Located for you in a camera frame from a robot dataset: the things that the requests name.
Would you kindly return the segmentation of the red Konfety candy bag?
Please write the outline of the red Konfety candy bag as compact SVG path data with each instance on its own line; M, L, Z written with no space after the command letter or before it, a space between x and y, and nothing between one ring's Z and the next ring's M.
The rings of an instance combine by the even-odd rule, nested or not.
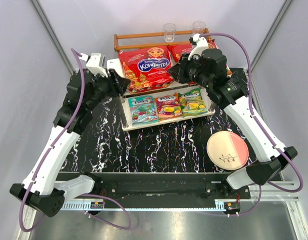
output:
M207 42L208 49L219 49L215 43L215 39L208 40ZM175 63L179 62L182 54L190 53L192 51L192 45L190 43L168 45L167 48Z
M166 88L173 82L168 73L171 60L165 46L120 51L118 58L125 78L130 80L131 93Z

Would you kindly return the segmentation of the teal Fox's mint candy bag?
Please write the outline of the teal Fox's mint candy bag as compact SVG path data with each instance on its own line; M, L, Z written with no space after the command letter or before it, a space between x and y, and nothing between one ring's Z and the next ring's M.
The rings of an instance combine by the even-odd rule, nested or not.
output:
M158 122L155 102L152 96L137 96L128 99L132 125Z

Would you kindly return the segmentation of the orange Fox's candy bag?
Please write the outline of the orange Fox's candy bag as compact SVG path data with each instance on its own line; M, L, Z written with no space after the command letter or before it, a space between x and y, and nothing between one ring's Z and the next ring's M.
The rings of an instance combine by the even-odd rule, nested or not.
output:
M182 110L178 94L161 96L155 98L158 120L164 121L173 119L182 115Z

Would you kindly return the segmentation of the green yellow Fox's candy bag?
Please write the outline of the green yellow Fox's candy bag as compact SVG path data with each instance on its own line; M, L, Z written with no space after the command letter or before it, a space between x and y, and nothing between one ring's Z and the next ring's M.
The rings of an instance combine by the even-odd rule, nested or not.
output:
M208 112L202 98L200 88L194 88L186 93L178 93L183 117L198 116Z

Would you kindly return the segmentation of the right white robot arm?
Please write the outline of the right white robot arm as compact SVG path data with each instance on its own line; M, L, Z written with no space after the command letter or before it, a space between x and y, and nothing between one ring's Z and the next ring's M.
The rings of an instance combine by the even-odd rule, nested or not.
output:
M225 180L229 188L237 190L253 183L262 186L292 165L297 150L275 138L254 109L246 85L227 76L226 56L221 50L184 53L169 72L179 83L205 88L210 100L236 123L252 146L257 161L229 174Z

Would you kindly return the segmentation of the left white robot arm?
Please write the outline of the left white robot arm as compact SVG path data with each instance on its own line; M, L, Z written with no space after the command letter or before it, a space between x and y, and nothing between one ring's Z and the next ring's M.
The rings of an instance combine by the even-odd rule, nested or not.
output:
M81 172L63 183L56 183L56 178L69 151L92 120L94 108L105 98L121 97L129 84L130 80L114 69L107 76L84 71L73 74L39 160L22 183L11 186L11 195L51 218L67 201L84 194L100 194L102 179L92 173Z

